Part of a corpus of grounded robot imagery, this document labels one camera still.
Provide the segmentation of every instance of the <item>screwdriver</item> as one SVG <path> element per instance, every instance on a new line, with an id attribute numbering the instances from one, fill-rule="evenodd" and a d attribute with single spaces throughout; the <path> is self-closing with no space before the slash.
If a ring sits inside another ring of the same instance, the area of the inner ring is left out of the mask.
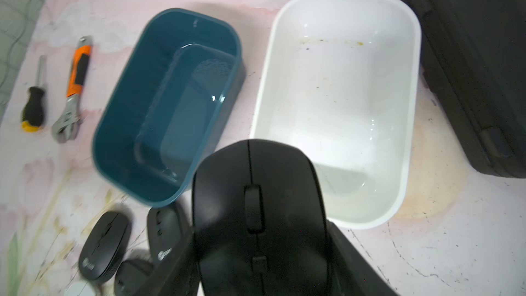
<path id="1" fill-rule="evenodd" d="M 30 87 L 27 92 L 30 98 L 22 111 L 22 129 L 28 133 L 34 133 L 42 127 L 44 123 L 44 108 L 42 98 L 44 89 L 40 87 L 40 79 L 46 68 L 46 56 L 42 55 L 38 59 L 38 70 L 36 74 L 36 85 Z"/>

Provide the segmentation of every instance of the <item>pink table surface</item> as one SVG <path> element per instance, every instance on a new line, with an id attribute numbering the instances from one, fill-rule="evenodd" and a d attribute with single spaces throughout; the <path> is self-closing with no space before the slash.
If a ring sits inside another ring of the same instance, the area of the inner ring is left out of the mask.
<path id="1" fill-rule="evenodd" d="M 230 23 L 243 46 L 247 78 L 219 148 L 248 137 L 270 27 L 289 0 L 46 0 L 0 127 L 0 294 L 58 295 L 79 279 L 77 260 L 109 208 L 134 216 L 127 256 L 147 251 L 147 207 L 98 175 L 91 141 L 102 110 L 155 14 L 182 7 Z M 57 144 L 77 40 L 95 39 L 76 140 Z M 47 127 L 23 133 L 19 117 L 46 54 Z M 526 294 L 526 182 L 482 175 L 468 164 L 434 95 L 418 86 L 407 196 L 386 224 L 343 230 L 401 295 Z M 189 203 L 189 193 L 183 203 Z M 113 282 L 103 294 L 113 294 Z"/>

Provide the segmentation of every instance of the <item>black computer mouse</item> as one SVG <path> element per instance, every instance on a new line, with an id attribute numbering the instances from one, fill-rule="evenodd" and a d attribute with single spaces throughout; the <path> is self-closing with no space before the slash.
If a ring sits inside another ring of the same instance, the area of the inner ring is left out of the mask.
<path id="1" fill-rule="evenodd" d="M 181 206 L 178 203 L 171 203 L 166 207 L 150 209 L 146 227 L 150 255 L 154 265 L 158 266 L 181 240 L 189 224 Z"/>
<path id="2" fill-rule="evenodd" d="M 126 260 L 115 274 L 115 296 L 132 296 L 154 271 L 154 265 L 141 259 Z"/>
<path id="3" fill-rule="evenodd" d="M 192 197 L 207 296 L 326 293 L 325 210 L 299 149 L 265 140 L 223 148 L 197 169 Z"/>
<path id="4" fill-rule="evenodd" d="M 125 214 L 104 213 L 82 247 L 78 268 L 84 279 L 101 284 L 108 281 L 121 263 L 132 225 Z"/>

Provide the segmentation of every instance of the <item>printed logo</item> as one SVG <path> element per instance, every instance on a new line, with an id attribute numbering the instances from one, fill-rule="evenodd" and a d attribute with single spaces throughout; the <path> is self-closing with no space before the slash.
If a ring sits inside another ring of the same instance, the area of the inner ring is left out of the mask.
<path id="1" fill-rule="evenodd" d="M 167 251 L 160 251 L 158 254 L 157 254 L 157 258 L 162 261 L 164 259 L 164 257 L 166 257 L 166 255 L 168 255 L 169 253 L 171 252 L 171 248 L 168 249 Z"/>
<path id="2" fill-rule="evenodd" d="M 90 263 L 89 260 L 88 260 L 88 257 L 86 257 L 83 261 L 82 261 L 82 267 L 85 267 L 87 268 L 88 270 L 93 270 L 93 268 L 95 268 L 95 265 Z"/>

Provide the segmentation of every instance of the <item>white plastic basin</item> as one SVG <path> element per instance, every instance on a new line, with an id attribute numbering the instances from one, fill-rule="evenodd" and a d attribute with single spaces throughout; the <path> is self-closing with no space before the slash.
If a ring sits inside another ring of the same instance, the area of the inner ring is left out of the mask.
<path id="1" fill-rule="evenodd" d="M 311 159 L 337 225 L 375 227 L 402 204 L 420 36 L 400 0 L 292 0 L 274 20 L 251 137 Z"/>

